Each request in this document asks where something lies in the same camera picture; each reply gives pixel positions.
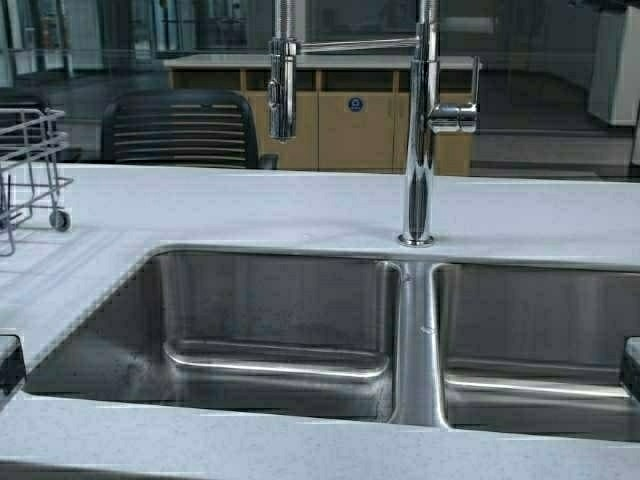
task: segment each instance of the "chrome faucet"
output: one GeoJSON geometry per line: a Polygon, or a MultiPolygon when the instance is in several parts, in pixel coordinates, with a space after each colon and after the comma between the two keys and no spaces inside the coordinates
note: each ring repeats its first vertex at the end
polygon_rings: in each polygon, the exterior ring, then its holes
{"type": "Polygon", "coordinates": [[[268,101],[270,135],[286,142],[296,133],[296,58],[299,53],[343,52],[415,47],[411,61],[411,114],[407,151],[404,224],[399,240],[411,247],[433,243],[431,196],[438,133],[474,133],[478,118],[479,62],[474,59],[472,100],[440,103],[439,0],[421,0],[416,36],[386,40],[301,43],[295,35],[295,0],[275,0],[275,36],[270,43],[271,80],[268,101]]]}

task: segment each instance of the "sink basin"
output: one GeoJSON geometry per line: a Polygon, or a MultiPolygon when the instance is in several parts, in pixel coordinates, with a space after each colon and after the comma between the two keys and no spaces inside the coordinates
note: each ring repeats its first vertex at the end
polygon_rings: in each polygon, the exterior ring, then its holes
{"type": "Polygon", "coordinates": [[[32,395],[388,421],[400,273],[388,262],[170,251],[29,375],[32,395]]]}
{"type": "Polygon", "coordinates": [[[640,275],[448,265],[434,280],[450,426],[640,441],[620,385],[640,275]]]}

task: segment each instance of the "white counter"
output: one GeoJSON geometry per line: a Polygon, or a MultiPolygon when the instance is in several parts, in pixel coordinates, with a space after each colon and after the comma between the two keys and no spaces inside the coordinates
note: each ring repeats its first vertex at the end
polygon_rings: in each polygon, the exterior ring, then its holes
{"type": "MultiPolygon", "coordinates": [[[[471,57],[442,57],[447,70],[471,70],[471,57]]],[[[409,70],[410,55],[299,55],[298,68],[307,70],[409,70]]],[[[271,68],[266,54],[203,53],[165,60],[172,70],[224,70],[238,68],[271,68]]]]}
{"type": "MultiPolygon", "coordinates": [[[[0,259],[0,333],[32,369],[153,248],[353,252],[640,271],[640,187],[439,178],[429,249],[396,242],[392,175],[65,167],[74,228],[0,259]]],[[[46,218],[36,222],[45,226],[46,218]]],[[[189,478],[633,478],[637,445],[116,405],[18,394],[0,461],[189,478]]]]}

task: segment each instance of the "cabinet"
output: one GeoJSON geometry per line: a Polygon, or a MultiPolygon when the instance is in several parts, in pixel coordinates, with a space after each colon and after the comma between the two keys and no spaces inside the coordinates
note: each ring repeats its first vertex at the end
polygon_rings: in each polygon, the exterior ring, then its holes
{"type": "MultiPolygon", "coordinates": [[[[468,72],[446,73],[441,81],[442,101],[468,101],[469,94],[464,93],[468,72]]],[[[407,71],[299,70],[297,136],[286,144],[269,137],[268,68],[174,68],[170,80],[174,88],[221,88],[244,95],[254,113],[260,153],[277,153],[282,170],[404,171],[409,127],[407,71]]],[[[436,174],[469,175],[472,147],[472,135],[439,135],[436,174]]]]}
{"type": "Polygon", "coordinates": [[[393,93],[321,92],[319,104],[320,170],[392,171],[393,93]]]}

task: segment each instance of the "caster wheel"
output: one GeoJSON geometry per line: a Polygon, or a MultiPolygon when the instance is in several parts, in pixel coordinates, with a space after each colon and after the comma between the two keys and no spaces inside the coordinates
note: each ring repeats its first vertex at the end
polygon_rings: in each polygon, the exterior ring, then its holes
{"type": "Polygon", "coordinates": [[[63,210],[56,210],[49,215],[49,223],[58,232],[66,232],[71,228],[71,216],[63,210]]]}

